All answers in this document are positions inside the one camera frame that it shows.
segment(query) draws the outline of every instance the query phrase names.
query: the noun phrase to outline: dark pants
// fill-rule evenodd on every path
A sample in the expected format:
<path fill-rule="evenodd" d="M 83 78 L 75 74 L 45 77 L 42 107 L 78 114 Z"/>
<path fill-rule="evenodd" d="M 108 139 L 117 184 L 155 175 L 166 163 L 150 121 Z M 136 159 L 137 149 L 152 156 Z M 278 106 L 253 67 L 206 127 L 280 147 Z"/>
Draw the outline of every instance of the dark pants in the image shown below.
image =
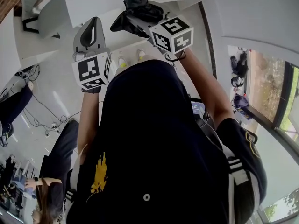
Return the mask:
<path fill-rule="evenodd" d="M 71 155 L 77 147 L 78 128 L 79 123 L 75 120 L 64 127 L 49 156 L 43 158 L 40 177 L 56 178 L 55 168 L 67 174 L 71 168 Z"/>
<path fill-rule="evenodd" d="M 10 125 L 23 111 L 32 97 L 32 91 L 26 85 L 19 93 L 16 93 L 0 103 L 0 120 L 2 133 L 8 132 Z"/>

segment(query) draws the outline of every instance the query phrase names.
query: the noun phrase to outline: yellow print on shirt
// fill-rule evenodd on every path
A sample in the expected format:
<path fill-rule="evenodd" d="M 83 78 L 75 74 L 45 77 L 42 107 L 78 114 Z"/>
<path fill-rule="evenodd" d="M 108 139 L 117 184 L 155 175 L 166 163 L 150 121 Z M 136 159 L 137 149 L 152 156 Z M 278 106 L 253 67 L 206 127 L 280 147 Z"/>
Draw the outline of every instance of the yellow print on shirt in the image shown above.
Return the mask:
<path fill-rule="evenodd" d="M 108 177 L 106 177 L 106 171 L 107 171 L 107 166 L 106 166 L 106 158 L 105 158 L 105 152 L 104 152 L 103 159 L 102 159 L 102 155 L 101 155 L 100 159 L 98 160 L 98 164 L 95 168 L 94 183 L 91 186 L 91 190 L 90 190 L 90 192 L 92 194 L 89 196 L 89 198 L 92 195 L 99 193 L 100 191 L 101 192 L 104 191 L 104 187 L 106 185 L 106 180 L 108 178 Z"/>

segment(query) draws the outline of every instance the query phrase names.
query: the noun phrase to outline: long brown hair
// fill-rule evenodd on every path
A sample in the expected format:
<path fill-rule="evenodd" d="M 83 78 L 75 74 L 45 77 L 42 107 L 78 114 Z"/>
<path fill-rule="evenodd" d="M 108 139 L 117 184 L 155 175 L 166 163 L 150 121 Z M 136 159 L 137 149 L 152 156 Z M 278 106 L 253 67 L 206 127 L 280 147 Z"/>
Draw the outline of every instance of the long brown hair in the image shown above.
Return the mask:
<path fill-rule="evenodd" d="M 38 205 L 42 212 L 40 224 L 53 224 L 54 220 L 49 210 L 48 202 L 48 185 L 46 181 L 42 178 L 42 185 L 38 186 Z"/>

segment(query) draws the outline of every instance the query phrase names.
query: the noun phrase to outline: black glove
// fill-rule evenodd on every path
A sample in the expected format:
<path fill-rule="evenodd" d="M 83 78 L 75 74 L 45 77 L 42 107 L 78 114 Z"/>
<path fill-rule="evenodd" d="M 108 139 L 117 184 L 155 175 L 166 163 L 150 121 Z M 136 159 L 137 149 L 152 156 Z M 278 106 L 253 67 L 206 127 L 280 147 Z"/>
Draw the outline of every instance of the black glove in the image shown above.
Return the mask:
<path fill-rule="evenodd" d="M 97 93 L 100 93 L 101 92 L 101 87 L 102 86 L 99 86 L 97 88 L 93 88 L 93 89 L 89 89 L 89 90 L 84 90 L 82 88 L 82 92 L 86 92 L 86 93 L 91 93 L 91 94 L 97 94 Z"/>

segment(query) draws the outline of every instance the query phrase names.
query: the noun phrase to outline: shirt sleeve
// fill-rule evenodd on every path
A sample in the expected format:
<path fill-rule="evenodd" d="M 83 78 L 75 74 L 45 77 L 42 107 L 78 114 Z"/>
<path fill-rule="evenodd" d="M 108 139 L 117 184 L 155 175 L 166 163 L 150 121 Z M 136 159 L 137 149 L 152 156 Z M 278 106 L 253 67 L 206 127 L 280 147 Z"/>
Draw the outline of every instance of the shirt sleeve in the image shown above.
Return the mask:
<path fill-rule="evenodd" d="M 53 182 L 49 186 L 49 207 L 54 218 L 58 217 L 63 210 L 64 194 L 62 183 Z"/>
<path fill-rule="evenodd" d="M 235 155 L 228 159 L 235 181 L 235 223 L 245 223 L 266 195 L 267 178 L 262 160 L 250 133 L 235 119 L 222 121 L 216 132 L 223 145 Z"/>

